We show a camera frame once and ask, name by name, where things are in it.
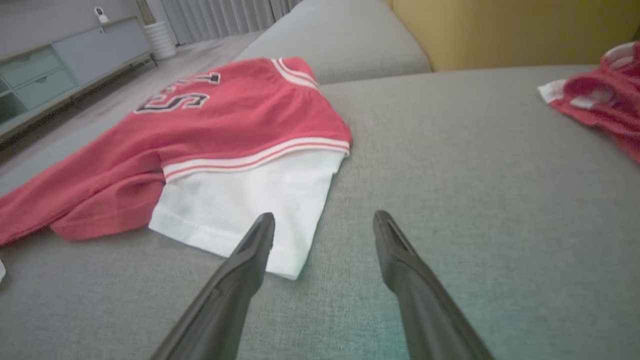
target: red and white clothing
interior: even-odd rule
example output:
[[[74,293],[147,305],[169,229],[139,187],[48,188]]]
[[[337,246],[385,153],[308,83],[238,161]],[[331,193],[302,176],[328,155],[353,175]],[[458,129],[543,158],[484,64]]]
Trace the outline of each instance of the red and white clothing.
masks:
[[[50,226],[68,240],[149,224],[223,256],[274,213],[267,270],[297,278],[351,133],[299,58],[178,81],[0,199],[0,245]]]
[[[610,134],[640,163],[640,42],[611,49],[594,71],[538,90],[554,109]]]

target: curtain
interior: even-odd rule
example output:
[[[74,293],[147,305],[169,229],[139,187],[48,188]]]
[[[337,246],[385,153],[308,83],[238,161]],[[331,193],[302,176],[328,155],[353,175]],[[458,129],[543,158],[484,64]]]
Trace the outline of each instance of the curtain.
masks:
[[[301,0],[162,0],[181,45],[264,30]]]

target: drawer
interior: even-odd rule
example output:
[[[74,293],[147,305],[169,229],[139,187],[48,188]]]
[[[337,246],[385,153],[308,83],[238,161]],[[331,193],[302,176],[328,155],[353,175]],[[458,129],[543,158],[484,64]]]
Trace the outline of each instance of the drawer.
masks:
[[[0,96],[0,125],[2,125],[3,121],[25,112],[27,112],[26,106],[22,104],[14,93],[10,92]]]
[[[0,65],[0,74],[11,87],[16,87],[62,66],[53,50],[45,47]]]
[[[73,79],[60,69],[16,90],[24,104],[33,109],[75,87]]]

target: red garment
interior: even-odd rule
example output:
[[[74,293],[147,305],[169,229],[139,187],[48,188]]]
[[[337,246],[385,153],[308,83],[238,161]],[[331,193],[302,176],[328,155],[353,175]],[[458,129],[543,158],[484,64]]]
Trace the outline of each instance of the red garment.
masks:
[[[232,63],[169,86],[0,199],[0,245],[47,225],[68,240],[121,233],[149,222],[165,174],[230,160],[242,170],[296,150],[349,152],[350,143],[302,59]]]
[[[557,111],[609,133],[640,163],[640,42],[611,49],[599,69],[538,90]]]

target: jersey lettering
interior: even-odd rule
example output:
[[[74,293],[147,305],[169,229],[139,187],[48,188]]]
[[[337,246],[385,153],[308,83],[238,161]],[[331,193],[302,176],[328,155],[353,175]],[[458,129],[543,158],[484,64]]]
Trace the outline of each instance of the jersey lettering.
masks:
[[[164,113],[172,111],[182,105],[182,109],[201,108],[209,99],[206,94],[176,95],[167,100],[167,95],[156,95],[140,105],[135,111],[141,113]]]
[[[164,88],[161,92],[164,94],[170,94],[174,92],[179,85],[188,85],[188,84],[197,83],[197,82],[204,82],[204,83],[219,85],[220,74],[217,72],[210,72],[208,74],[197,75],[189,79],[178,80],[173,84]]]

